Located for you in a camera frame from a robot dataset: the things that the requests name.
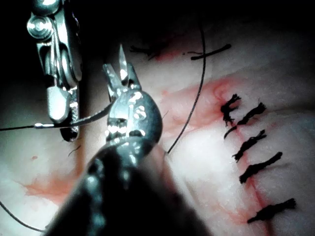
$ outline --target metal instrument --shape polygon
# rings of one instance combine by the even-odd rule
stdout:
[[[27,23],[34,38],[47,91],[48,116],[56,124],[79,119],[79,81],[82,59],[79,52],[79,23],[67,0],[33,0]],[[74,141],[79,128],[61,129],[62,137]]]

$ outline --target shiny metal surface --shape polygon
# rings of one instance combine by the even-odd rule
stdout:
[[[107,119],[107,139],[141,136],[157,143],[162,117],[154,100],[144,91],[130,89],[114,102]]]
[[[107,119],[106,140],[138,136],[157,143],[162,134],[162,117],[158,106],[150,95],[142,91],[132,64],[126,62],[122,46],[119,58],[121,78],[111,64],[103,66],[110,100],[113,102]]]
[[[27,24],[29,34],[38,40],[48,40],[53,34],[53,26],[48,17],[32,16]]]
[[[78,82],[82,78],[82,59],[78,30],[78,21],[68,1],[32,1],[28,31],[37,40],[37,51],[47,80],[48,115],[57,124],[74,123],[79,119]],[[79,128],[63,128],[61,133],[66,141],[72,142],[78,137]]]
[[[119,48],[119,65],[120,65],[120,78],[122,80],[122,84],[125,85],[128,83],[128,70],[127,70],[126,56],[125,56],[122,45],[120,45],[120,48]]]
[[[60,3],[61,0],[32,0],[32,12],[38,16],[49,16],[58,11]]]
[[[69,114],[69,93],[58,86],[47,88],[48,116],[54,123],[63,122]]]

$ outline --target pale skin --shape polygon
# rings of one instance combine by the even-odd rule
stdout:
[[[204,86],[187,130],[165,165],[176,191],[206,224],[209,235],[310,235],[315,231],[314,189],[314,55],[310,36],[292,29],[279,30],[246,17],[225,21],[205,18],[206,52],[229,43],[226,51],[206,58]],[[157,39],[168,45],[148,60],[131,53],[135,45],[148,48],[130,32],[107,47],[107,62],[118,62],[117,42],[137,72],[143,90],[158,104],[163,118],[159,145],[168,150],[187,120],[202,74],[198,24],[193,15],[178,17],[168,34]],[[89,58],[81,90],[84,115],[108,104],[102,61]],[[221,105],[233,94],[241,100],[231,117],[239,121],[259,102],[266,111],[240,126],[223,140],[225,126]],[[49,121],[45,90],[36,83],[10,83],[1,90],[2,127]],[[245,152],[238,163],[232,158],[248,138],[265,130],[267,137]],[[83,171],[104,145],[106,119],[81,128],[80,138],[67,143],[59,130],[18,130],[0,133],[0,200],[25,223],[44,229]],[[239,176],[248,165],[277,161],[246,183]],[[287,209],[270,221],[247,224],[256,212],[270,204],[294,198],[296,209]],[[0,235],[40,235],[14,221],[0,209]]]

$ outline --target black suture thread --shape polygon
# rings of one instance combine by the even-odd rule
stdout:
[[[278,152],[276,155],[271,157],[268,161],[261,162],[254,165],[249,165],[245,172],[239,177],[240,183],[245,183],[246,180],[254,174],[257,174],[260,170],[264,169],[266,166],[269,166],[276,161],[280,160],[282,152]]]
[[[257,215],[247,221],[247,223],[251,223],[257,220],[269,220],[276,213],[279,213],[285,209],[295,209],[296,202],[294,198],[291,198],[283,203],[275,204],[275,205],[268,205],[259,212],[257,212]]]
[[[0,131],[6,131],[6,130],[16,130],[16,129],[29,129],[34,128],[34,125],[27,125],[27,126],[20,126],[20,127],[11,127],[11,128],[2,128]]]
[[[258,142],[258,140],[263,139],[265,137],[267,137],[267,135],[265,135],[265,130],[263,129],[257,136],[250,137],[247,141],[243,142],[240,150],[235,155],[232,156],[236,160],[236,163],[241,159],[246,150],[255,145]]]
[[[68,154],[68,156],[70,156],[74,151],[78,150],[80,147],[81,147],[81,145],[79,145],[76,149],[72,150],[72,151]]]
[[[239,122],[237,122],[237,125],[246,124],[250,118],[252,118],[254,115],[259,115],[263,113],[266,110],[266,106],[261,102],[259,105],[252,110],[250,110]]]
[[[229,48],[231,48],[231,47],[232,47],[231,44],[226,44],[225,46],[223,46],[223,47],[221,47],[221,48],[219,48],[219,49],[217,49],[217,50],[214,50],[214,51],[209,52],[209,53],[205,53],[205,52],[204,52],[202,55],[200,55],[200,56],[195,56],[195,57],[191,57],[190,59],[191,59],[191,60],[198,60],[198,59],[201,59],[201,58],[206,58],[206,57],[208,57],[208,56],[211,56],[211,55],[214,55],[214,54],[223,52],[224,50],[227,50],[227,49],[229,49]]]
[[[167,112],[163,115],[162,119],[164,119],[164,117],[167,115],[168,112],[169,112],[169,111],[167,111]]]
[[[17,221],[18,223],[20,223],[21,225],[23,225],[24,227],[26,228],[29,228],[31,230],[35,230],[35,231],[38,231],[38,232],[41,232],[41,233],[44,233],[45,231],[44,230],[40,230],[40,229],[37,229],[37,228],[34,228],[32,226],[29,226],[28,224],[25,224],[23,221],[19,220],[15,215],[13,215],[8,208],[5,207],[5,205],[0,201],[0,206],[3,208],[3,210],[5,210],[6,213],[8,213],[15,221]]]
[[[247,124],[250,118],[252,118],[254,115],[263,113],[265,110],[266,110],[266,106],[262,102],[259,103],[257,107],[251,109],[239,122],[237,122],[237,125]],[[227,137],[229,133],[231,133],[233,130],[236,130],[236,126],[232,127],[225,133],[224,139]]]
[[[241,98],[235,93],[232,95],[232,98],[228,100],[224,105],[221,106],[221,112],[223,113],[223,121],[225,121],[225,126],[227,127],[227,123],[230,122],[232,125],[234,119],[230,117],[230,112],[234,111],[238,107],[230,108],[230,105]]]
[[[232,128],[230,128],[230,129],[225,133],[225,135],[224,135],[223,138],[225,139],[229,133],[231,133],[233,130],[236,130],[236,129],[237,129],[237,126],[233,126]]]
[[[200,20],[199,18],[198,18],[198,25],[199,25],[200,34],[201,34],[202,51],[203,51],[203,54],[205,54],[205,53],[206,53],[205,35],[204,35],[204,32],[203,32],[201,20]],[[191,109],[191,111],[190,111],[190,113],[189,113],[189,115],[188,115],[188,118],[187,118],[186,123],[184,124],[184,127],[182,128],[182,131],[181,131],[180,134],[177,136],[177,138],[175,139],[174,143],[173,143],[172,146],[169,148],[169,150],[167,151],[167,153],[170,153],[170,151],[173,149],[173,147],[177,144],[179,138],[182,136],[184,130],[186,129],[186,127],[187,127],[187,125],[188,125],[188,123],[189,123],[189,121],[190,121],[190,118],[191,118],[191,116],[192,116],[193,111],[195,110],[196,104],[197,104],[197,102],[198,102],[198,99],[199,99],[199,96],[200,96],[200,93],[201,93],[201,89],[202,89],[202,85],[203,85],[203,80],[204,80],[204,77],[205,77],[205,71],[206,71],[206,58],[204,57],[204,58],[203,58],[203,65],[202,65],[202,75],[201,75],[200,84],[199,84],[198,93],[197,93],[195,102],[193,103],[192,109]]]
[[[194,52],[194,51],[190,51],[190,52],[186,52],[186,53],[202,55],[202,53],[198,53],[198,52]]]

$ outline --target metal clamp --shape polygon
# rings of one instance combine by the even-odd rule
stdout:
[[[54,123],[79,119],[82,58],[79,24],[66,0],[33,0],[27,29],[35,39],[47,89],[48,115]],[[74,141],[79,128],[61,129],[66,141]]]
[[[149,94],[142,91],[131,63],[126,62],[122,46],[119,52],[120,77],[111,64],[105,64],[110,101],[106,140],[140,136],[157,143],[162,134],[162,117],[158,106]]]

